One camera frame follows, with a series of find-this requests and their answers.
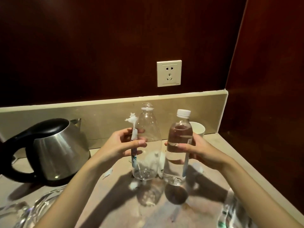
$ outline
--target kettle handle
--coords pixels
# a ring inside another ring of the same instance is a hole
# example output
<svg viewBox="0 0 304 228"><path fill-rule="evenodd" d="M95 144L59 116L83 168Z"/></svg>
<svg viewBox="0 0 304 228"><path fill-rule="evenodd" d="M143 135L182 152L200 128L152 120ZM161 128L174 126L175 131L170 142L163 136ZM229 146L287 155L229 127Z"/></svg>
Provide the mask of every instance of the kettle handle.
<svg viewBox="0 0 304 228"><path fill-rule="evenodd" d="M17 136L10 138L1 145L2 151L0 158L1 173L7 178L18 182L36 182L35 172L24 173L17 171L12 166L13 155L21 148L26 148L33 143L31 134L23 132Z"/></svg>

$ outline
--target electrical socket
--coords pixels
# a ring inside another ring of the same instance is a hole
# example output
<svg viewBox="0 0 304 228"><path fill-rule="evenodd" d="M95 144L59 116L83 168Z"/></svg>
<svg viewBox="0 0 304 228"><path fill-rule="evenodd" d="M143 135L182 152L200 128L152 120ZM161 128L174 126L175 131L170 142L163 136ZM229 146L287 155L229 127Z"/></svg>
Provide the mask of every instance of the electrical socket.
<svg viewBox="0 0 304 228"><path fill-rule="evenodd" d="M157 62L157 87L180 85L181 60Z"/></svg>

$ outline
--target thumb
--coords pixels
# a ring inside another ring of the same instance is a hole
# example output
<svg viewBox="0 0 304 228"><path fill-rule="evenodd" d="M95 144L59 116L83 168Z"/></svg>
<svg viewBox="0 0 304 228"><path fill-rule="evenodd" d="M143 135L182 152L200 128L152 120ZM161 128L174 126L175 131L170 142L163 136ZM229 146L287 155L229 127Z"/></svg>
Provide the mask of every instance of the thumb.
<svg viewBox="0 0 304 228"><path fill-rule="evenodd" d="M124 152L128 149L138 148L138 147L146 147L147 143L145 140L134 140L130 142L123 142L120 145L120 151Z"/></svg>
<svg viewBox="0 0 304 228"><path fill-rule="evenodd" d="M193 146L193 145L186 144L186 143L179 143L178 148L181 149L185 153L195 153L195 154L199 153L197 146Z"/></svg>

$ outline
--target electric kettle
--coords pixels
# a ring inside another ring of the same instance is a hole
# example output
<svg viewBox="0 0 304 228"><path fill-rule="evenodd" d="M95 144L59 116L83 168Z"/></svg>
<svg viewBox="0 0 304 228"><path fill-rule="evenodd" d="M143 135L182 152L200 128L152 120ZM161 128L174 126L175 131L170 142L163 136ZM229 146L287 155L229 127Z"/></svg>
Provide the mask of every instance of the electric kettle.
<svg viewBox="0 0 304 228"><path fill-rule="evenodd" d="M18 182L40 182L48 186L67 184L91 157L81 119L62 118L39 122L2 144L2 174ZM34 172L24 173L12 167L13 155L25 147Z"/></svg>

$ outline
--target white paper cup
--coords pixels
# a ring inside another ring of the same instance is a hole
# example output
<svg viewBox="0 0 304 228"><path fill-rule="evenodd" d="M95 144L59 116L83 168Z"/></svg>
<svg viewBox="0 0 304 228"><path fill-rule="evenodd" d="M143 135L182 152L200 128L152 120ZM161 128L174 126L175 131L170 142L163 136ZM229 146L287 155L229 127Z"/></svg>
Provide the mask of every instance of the white paper cup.
<svg viewBox="0 0 304 228"><path fill-rule="evenodd" d="M204 136L206 129L202 124L200 124L198 122L190 122L190 124L192 126L192 130L194 133L200 135L201 137Z"/></svg>

